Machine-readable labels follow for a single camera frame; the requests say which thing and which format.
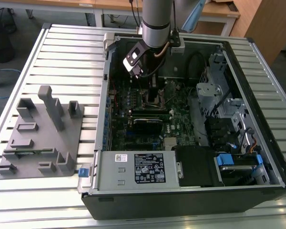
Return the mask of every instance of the power supply label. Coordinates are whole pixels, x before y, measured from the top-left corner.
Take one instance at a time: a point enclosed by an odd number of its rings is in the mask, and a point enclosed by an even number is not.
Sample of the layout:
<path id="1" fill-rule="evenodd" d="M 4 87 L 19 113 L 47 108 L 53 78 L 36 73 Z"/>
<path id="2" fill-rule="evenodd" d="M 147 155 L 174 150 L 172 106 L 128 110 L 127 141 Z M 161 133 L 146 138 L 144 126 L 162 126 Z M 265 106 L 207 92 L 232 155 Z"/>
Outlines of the power supply label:
<path id="1" fill-rule="evenodd" d="M 165 183 L 163 154 L 135 154 L 134 173 L 137 184 Z"/>

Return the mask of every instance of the capacitor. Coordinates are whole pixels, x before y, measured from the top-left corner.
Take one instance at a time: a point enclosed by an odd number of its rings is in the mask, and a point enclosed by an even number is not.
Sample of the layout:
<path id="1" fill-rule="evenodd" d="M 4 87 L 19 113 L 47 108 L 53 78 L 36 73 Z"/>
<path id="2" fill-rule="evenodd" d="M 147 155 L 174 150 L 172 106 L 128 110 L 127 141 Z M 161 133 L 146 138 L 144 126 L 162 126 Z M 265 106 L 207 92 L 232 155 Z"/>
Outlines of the capacitor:
<path id="1" fill-rule="evenodd" d="M 168 113 L 173 117 L 175 112 L 173 109 L 171 109 Z"/>

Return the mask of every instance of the table leg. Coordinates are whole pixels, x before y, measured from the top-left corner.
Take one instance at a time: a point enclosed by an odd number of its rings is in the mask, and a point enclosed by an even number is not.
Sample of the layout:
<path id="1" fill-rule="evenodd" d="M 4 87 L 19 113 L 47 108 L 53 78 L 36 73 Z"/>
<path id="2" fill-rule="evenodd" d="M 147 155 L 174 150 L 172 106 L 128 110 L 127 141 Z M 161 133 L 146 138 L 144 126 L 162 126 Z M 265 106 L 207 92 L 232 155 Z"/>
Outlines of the table leg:
<path id="1" fill-rule="evenodd" d="M 95 15 L 93 13 L 85 13 L 86 21 L 88 26 L 95 27 Z"/>
<path id="2" fill-rule="evenodd" d="M 109 14 L 109 17 L 110 17 L 110 23 L 114 23 L 114 17 L 113 17 L 113 14 Z"/>
<path id="3" fill-rule="evenodd" d="M 27 12 L 27 15 L 29 17 L 29 19 L 32 19 L 34 16 L 33 16 L 33 10 L 25 10 Z"/>
<path id="4" fill-rule="evenodd" d="M 101 9 L 94 9 L 96 27 L 104 27 L 103 12 Z"/>
<path id="5" fill-rule="evenodd" d="M 234 23 L 236 21 L 236 18 L 229 18 L 226 22 L 223 31 L 221 32 L 221 36 L 228 37 L 230 36 L 231 30 L 234 26 Z"/>

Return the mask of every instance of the trash bin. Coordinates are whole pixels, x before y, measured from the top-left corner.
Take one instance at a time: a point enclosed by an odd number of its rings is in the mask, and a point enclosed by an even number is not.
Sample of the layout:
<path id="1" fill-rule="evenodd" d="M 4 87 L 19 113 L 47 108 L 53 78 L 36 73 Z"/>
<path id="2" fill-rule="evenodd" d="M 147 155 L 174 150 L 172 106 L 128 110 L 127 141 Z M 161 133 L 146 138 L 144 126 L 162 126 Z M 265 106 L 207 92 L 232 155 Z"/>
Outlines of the trash bin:
<path id="1" fill-rule="evenodd" d="M 11 34 L 17 30 L 13 13 L 13 9 L 0 8 L 0 24 L 7 34 Z"/>
<path id="2" fill-rule="evenodd" d="M 2 23 L 3 13 L 4 8 L 0 11 L 0 63 L 6 63 L 15 56 L 15 50 L 10 42 L 8 33 L 14 32 L 16 28 L 10 23 Z"/>

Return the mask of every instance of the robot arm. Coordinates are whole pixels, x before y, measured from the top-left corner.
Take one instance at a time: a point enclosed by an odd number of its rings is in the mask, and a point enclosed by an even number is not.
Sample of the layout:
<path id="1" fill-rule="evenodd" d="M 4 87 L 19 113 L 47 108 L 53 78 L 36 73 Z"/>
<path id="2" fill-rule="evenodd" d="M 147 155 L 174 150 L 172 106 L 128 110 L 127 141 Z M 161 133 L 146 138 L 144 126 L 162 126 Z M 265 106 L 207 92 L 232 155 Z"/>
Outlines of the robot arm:
<path id="1" fill-rule="evenodd" d="M 131 75 L 150 77 L 164 63 L 164 54 L 169 47 L 181 45 L 179 32 L 171 31 L 171 12 L 174 0 L 143 0 L 142 41 L 126 55 L 123 64 Z M 191 32 L 198 22 L 205 0 L 197 5 L 185 21 L 182 29 Z"/>

